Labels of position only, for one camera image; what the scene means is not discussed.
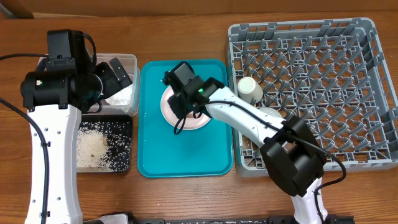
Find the pink plate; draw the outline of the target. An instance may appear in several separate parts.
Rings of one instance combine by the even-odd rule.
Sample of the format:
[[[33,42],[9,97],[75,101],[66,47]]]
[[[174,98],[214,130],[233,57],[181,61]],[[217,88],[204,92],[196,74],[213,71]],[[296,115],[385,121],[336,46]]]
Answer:
[[[167,100],[173,95],[174,95],[174,91],[172,90],[172,87],[168,86],[165,89],[165,91],[161,97],[160,110],[161,110],[161,113],[162,113],[164,119],[170,125],[175,126],[177,124],[178,118],[174,115],[171,107],[169,106],[169,104],[167,102]],[[203,114],[199,118],[194,118],[193,113],[191,112],[190,114],[188,114],[188,116],[186,118],[186,122],[183,127],[183,130],[199,129],[209,122],[210,122],[210,118],[207,115]]]

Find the white napkin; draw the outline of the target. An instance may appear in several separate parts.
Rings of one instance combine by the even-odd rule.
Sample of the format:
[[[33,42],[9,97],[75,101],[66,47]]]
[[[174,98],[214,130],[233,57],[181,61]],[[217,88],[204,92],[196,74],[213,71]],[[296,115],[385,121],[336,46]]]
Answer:
[[[132,101],[133,84],[123,88],[113,96],[105,99],[105,102],[113,106],[125,106]]]

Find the cream paper cup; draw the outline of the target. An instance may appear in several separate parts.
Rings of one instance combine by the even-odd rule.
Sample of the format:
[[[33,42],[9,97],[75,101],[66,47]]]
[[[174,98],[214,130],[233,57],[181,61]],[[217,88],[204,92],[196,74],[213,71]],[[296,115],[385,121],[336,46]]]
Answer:
[[[254,105],[262,100],[263,89],[255,79],[244,77],[238,81],[238,94],[242,100]]]

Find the grey bowl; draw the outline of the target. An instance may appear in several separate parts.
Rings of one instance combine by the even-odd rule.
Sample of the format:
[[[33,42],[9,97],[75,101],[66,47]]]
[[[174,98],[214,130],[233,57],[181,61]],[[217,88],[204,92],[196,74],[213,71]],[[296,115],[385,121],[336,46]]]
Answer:
[[[284,118],[277,110],[269,107],[258,108],[268,118]]]

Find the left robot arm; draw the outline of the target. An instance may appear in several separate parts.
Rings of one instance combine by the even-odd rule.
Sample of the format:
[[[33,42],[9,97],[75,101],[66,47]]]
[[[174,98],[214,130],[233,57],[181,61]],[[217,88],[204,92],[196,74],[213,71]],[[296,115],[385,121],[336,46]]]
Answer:
[[[21,84],[32,138],[32,178],[26,223],[83,223],[76,182],[76,142],[82,114],[106,93],[89,59],[42,59]]]

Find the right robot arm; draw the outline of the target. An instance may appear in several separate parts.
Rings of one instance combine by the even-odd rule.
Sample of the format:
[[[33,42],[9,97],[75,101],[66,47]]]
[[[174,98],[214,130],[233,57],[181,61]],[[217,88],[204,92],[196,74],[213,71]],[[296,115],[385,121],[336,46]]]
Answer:
[[[304,120],[263,113],[214,78],[164,77],[162,81],[174,91],[168,103],[178,118],[175,134],[182,131],[189,113],[230,125],[258,146],[269,177],[292,197],[295,221],[326,222],[328,212],[320,194],[326,156]]]

